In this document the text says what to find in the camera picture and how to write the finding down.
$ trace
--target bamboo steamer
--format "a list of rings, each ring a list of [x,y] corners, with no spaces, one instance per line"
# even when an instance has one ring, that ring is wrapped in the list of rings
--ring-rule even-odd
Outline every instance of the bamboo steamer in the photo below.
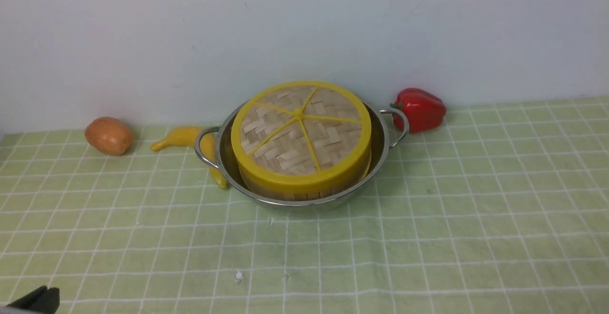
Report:
[[[368,171],[372,124],[363,102],[327,82],[269,88],[235,116],[231,145],[259,195],[306,201],[340,193]]]

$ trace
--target metal handle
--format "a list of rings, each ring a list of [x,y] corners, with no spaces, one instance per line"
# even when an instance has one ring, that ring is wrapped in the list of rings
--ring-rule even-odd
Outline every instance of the metal handle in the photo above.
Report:
[[[406,117],[404,112],[398,110],[397,108],[381,109],[379,110],[379,113],[397,114],[400,115],[400,117],[402,117],[402,120],[404,121],[404,130],[402,131],[402,134],[400,134],[400,136],[393,143],[389,144],[389,149],[393,149],[396,145],[398,145],[398,143],[400,143],[400,141],[402,141],[402,139],[404,139],[404,137],[408,134],[408,131],[411,129],[411,126],[408,123],[408,118]]]
[[[214,162],[213,160],[207,158],[203,152],[201,151],[201,140],[203,139],[203,137],[207,134],[210,133],[214,133],[214,132],[218,132],[220,130],[220,126],[214,126],[212,128],[208,128],[205,130],[202,130],[198,136],[196,137],[196,139],[194,140],[194,153],[196,153],[196,156],[202,160],[205,164],[209,165],[210,167],[214,167],[216,169],[220,168],[218,167],[218,164],[216,164],[216,162]]]

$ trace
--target steel pot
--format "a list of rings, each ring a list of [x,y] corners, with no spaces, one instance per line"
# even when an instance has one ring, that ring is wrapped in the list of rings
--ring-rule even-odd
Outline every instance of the steel pot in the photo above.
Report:
[[[369,106],[366,102],[364,105],[368,109],[368,113],[370,114],[370,119],[372,121],[372,160],[370,161],[370,168],[368,171],[368,175],[364,177],[360,182],[351,186],[350,188],[342,191],[341,193],[322,197],[321,199],[310,200],[310,201],[280,201],[275,199],[269,199],[268,197],[264,197],[253,193],[248,190],[245,182],[241,178],[241,173],[239,172],[239,164],[237,163],[237,159],[235,158],[235,154],[233,153],[231,141],[230,141],[230,132],[233,126],[233,121],[235,120],[235,116],[241,109],[239,106],[235,109],[230,116],[224,121],[221,126],[214,126],[211,128],[207,128],[202,130],[200,134],[196,137],[194,149],[196,156],[202,160],[205,164],[209,165],[212,168],[219,169],[222,175],[228,180],[228,183],[235,189],[241,191],[245,195],[248,195],[253,201],[260,203],[264,206],[274,208],[276,210],[280,210],[282,212],[291,212],[294,214],[311,214],[311,213],[321,213],[327,212],[328,210],[332,210],[334,208],[339,207],[344,204],[348,199],[357,194],[359,190],[361,190],[362,186],[368,182],[372,177],[377,173],[377,171],[381,168],[381,165],[387,159],[387,154],[389,150],[395,147],[408,133],[408,125],[404,125],[405,130],[400,134],[400,136],[392,142],[389,142],[389,130],[387,128],[387,123],[381,117],[382,114],[397,114],[402,117],[402,120],[407,124],[408,119],[402,113],[402,111],[397,110],[395,108],[388,108],[382,110],[373,110],[371,106]],[[215,146],[215,156],[217,162],[213,162],[207,158],[201,151],[200,141],[203,136],[207,134],[216,134],[216,146]]]

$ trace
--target plastic banana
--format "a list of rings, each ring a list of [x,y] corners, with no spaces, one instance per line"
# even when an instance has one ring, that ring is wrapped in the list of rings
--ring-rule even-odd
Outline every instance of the plastic banana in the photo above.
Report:
[[[201,128],[195,126],[185,126],[182,128],[173,129],[167,134],[167,137],[155,142],[150,146],[150,149],[155,153],[165,149],[166,147],[194,147],[194,143],[198,134],[202,131]],[[216,139],[213,135],[207,134],[201,140],[201,151],[207,158],[216,161],[216,155],[214,152],[214,145]],[[209,168],[211,176],[213,177],[216,184],[221,189],[228,188],[228,181],[220,170],[215,168]]]

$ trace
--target yellow steamer lid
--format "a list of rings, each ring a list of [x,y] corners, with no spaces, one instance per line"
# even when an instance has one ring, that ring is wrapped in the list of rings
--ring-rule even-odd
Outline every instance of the yellow steamer lid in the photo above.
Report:
[[[370,161],[370,115],[334,84],[297,81],[246,102],[231,144],[247,183],[278,193],[326,193],[352,186]]]

